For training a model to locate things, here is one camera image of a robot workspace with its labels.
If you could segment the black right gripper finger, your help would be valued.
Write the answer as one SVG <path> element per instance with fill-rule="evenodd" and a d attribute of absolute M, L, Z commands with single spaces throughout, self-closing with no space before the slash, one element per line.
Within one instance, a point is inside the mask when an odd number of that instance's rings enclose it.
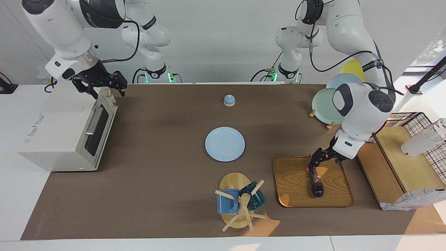
<path fill-rule="evenodd" d="M 80 78 L 73 78 L 72 83 L 79 93 L 87 93 L 91 95 L 95 100 L 98 99 L 98 94 L 93 89 L 93 86 L 91 84 L 84 85 L 83 81 Z"/>
<path fill-rule="evenodd" d="M 113 89 L 118 90 L 121 97 L 125 97 L 125 90 L 127 89 L 128 82 L 122 73 L 116 70 L 113 73 Z"/>

